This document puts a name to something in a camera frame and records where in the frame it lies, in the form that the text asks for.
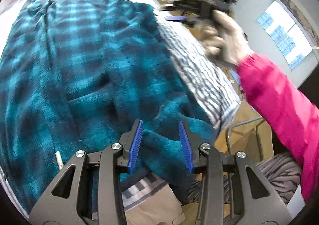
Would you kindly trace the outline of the white gloved right hand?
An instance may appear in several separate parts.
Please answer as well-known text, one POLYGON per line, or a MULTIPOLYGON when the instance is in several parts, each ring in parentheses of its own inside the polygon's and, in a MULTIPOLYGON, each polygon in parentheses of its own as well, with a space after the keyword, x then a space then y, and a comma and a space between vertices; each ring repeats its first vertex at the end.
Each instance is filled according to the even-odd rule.
POLYGON ((254 54, 248 45, 242 28, 228 14, 213 10, 214 24, 200 21, 195 24, 197 38, 210 60, 222 60, 238 66, 244 59, 254 54))

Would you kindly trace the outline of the pink sleeved right forearm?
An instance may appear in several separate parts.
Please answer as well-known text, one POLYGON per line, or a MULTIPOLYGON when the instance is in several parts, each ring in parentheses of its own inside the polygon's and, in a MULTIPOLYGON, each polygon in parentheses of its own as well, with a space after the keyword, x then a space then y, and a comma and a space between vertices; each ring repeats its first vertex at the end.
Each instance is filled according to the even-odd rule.
POLYGON ((301 166, 301 192, 308 201, 318 187, 317 106, 264 55, 245 57, 237 72, 248 103, 301 166))

